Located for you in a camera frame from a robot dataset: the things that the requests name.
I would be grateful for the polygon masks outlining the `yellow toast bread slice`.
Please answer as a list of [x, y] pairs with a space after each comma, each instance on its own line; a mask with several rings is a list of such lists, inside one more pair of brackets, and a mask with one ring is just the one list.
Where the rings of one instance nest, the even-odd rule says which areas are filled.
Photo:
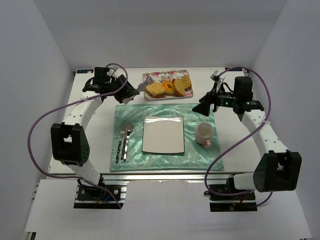
[[148, 93], [166, 91], [162, 84], [160, 84], [159, 82], [153, 82], [152, 84], [149, 84], [145, 89]]

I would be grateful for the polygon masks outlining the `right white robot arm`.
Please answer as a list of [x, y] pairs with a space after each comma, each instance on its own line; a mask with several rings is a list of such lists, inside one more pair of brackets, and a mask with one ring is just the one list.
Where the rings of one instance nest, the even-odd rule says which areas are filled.
[[227, 185], [232, 186], [228, 194], [243, 191], [282, 192], [294, 191], [297, 187], [302, 157], [290, 151], [278, 138], [267, 122], [267, 113], [258, 100], [253, 99], [253, 81], [248, 76], [238, 76], [233, 90], [225, 91], [223, 80], [213, 77], [214, 86], [199, 100], [192, 110], [209, 116], [210, 107], [216, 112], [219, 107], [232, 108], [240, 122], [250, 132], [258, 148], [261, 160], [253, 172], [235, 174]]

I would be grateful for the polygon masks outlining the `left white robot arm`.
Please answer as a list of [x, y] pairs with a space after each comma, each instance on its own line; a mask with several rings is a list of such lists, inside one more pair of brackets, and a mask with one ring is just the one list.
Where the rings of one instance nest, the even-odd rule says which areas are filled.
[[81, 180], [98, 185], [101, 174], [89, 160], [87, 125], [107, 96], [113, 96], [120, 104], [127, 104], [140, 92], [125, 75], [116, 75], [110, 67], [95, 67], [93, 74], [81, 90], [80, 102], [62, 123], [51, 126], [50, 135], [53, 158], [73, 170]]

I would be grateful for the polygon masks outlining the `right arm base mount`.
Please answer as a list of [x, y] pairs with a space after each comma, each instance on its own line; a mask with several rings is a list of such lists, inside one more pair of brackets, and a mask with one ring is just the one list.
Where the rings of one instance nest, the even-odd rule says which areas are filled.
[[[212, 191], [220, 194], [235, 194], [245, 191], [235, 188], [231, 176], [225, 180], [225, 183], [213, 183], [208, 186]], [[206, 190], [203, 195], [209, 198], [211, 212], [256, 212], [258, 210], [254, 192], [235, 196], [220, 196]]]

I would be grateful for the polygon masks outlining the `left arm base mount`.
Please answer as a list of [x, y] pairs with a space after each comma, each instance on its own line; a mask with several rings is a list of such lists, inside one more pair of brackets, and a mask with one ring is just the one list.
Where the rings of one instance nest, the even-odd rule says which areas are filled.
[[110, 191], [96, 188], [87, 183], [77, 181], [77, 189], [74, 198], [74, 209], [96, 209], [96, 210], [118, 210], [119, 205], [122, 207], [125, 202], [127, 193], [127, 183], [116, 180], [105, 180], [104, 188]]

